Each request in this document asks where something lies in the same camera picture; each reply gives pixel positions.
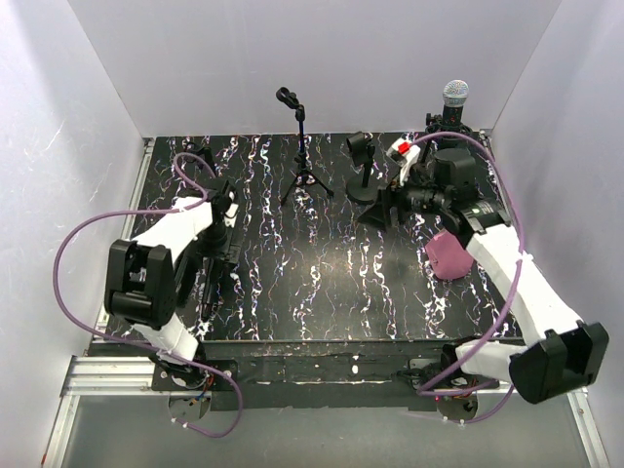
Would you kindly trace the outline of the tall black foam microphone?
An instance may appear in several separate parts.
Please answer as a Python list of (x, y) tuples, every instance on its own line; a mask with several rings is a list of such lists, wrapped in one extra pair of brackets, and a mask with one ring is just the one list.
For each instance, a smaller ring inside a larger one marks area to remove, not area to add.
[(201, 299), (201, 320), (208, 321), (218, 308), (219, 287), (223, 274), (224, 262), (210, 258), (206, 270), (206, 281)]

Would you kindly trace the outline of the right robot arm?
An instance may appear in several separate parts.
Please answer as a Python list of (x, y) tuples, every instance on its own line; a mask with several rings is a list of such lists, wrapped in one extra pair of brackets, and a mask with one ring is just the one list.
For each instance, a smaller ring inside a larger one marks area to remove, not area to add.
[(437, 215), (444, 229), (429, 244), (437, 249), (430, 257), (436, 275), (452, 275), (464, 258), (478, 263), (505, 299), (501, 313), (514, 316), (524, 341), (504, 344), (494, 340), (496, 330), (490, 329), (449, 343), (439, 373), (420, 390), (431, 392), (443, 381), (463, 387), (478, 375), (505, 381), (525, 401), (538, 404), (593, 384), (609, 344), (605, 327), (585, 322), (550, 286), (508, 211), (480, 192), (469, 151), (436, 152), (422, 175), (418, 146), (402, 140), (390, 153), (400, 164), (399, 175), (379, 191), (360, 222), (387, 230), (392, 210), (400, 220)]

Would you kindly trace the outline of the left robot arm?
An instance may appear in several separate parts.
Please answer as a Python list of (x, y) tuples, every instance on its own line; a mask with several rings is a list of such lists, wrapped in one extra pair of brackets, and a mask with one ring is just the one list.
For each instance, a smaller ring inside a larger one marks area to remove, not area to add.
[(104, 308), (130, 325), (152, 347), (151, 360), (183, 388), (200, 388), (208, 376), (206, 354), (177, 311), (205, 269), (202, 305), (218, 303), (223, 275), (238, 263), (243, 235), (237, 225), (239, 195), (229, 180), (209, 182), (211, 200), (191, 190), (174, 212), (132, 240), (117, 240), (109, 250)]

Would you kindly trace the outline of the round base stand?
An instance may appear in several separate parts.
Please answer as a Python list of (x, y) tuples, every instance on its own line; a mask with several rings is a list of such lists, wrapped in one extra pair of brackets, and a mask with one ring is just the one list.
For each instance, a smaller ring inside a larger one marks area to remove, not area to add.
[(215, 161), (212, 150), (209, 146), (189, 141), (186, 145), (186, 150), (189, 153), (200, 157), (211, 168), (211, 171), (213, 173), (215, 172)]
[(372, 167), (376, 148), (372, 135), (358, 132), (346, 139), (347, 149), (353, 166), (361, 171), (353, 175), (346, 183), (347, 198), (359, 205), (373, 204), (377, 197), (377, 184), (371, 181)]

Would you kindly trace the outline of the black tripod stand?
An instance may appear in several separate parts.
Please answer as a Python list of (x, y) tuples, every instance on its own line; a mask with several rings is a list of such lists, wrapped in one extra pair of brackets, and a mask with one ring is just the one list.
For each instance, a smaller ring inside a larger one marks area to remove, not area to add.
[(334, 196), (334, 192), (323, 182), (321, 182), (321, 180), (308, 167), (308, 153), (306, 150), (304, 133), (304, 122), (306, 118), (304, 105), (299, 101), (296, 93), (290, 91), (286, 87), (281, 87), (276, 91), (276, 99), (294, 111), (294, 118), (298, 123), (298, 150), (295, 157), (297, 172), (286, 193), (281, 197), (280, 206), (285, 206), (288, 201), (288, 197), (296, 188), (306, 188), (314, 185), (321, 186), (325, 190), (326, 194), (332, 198)]

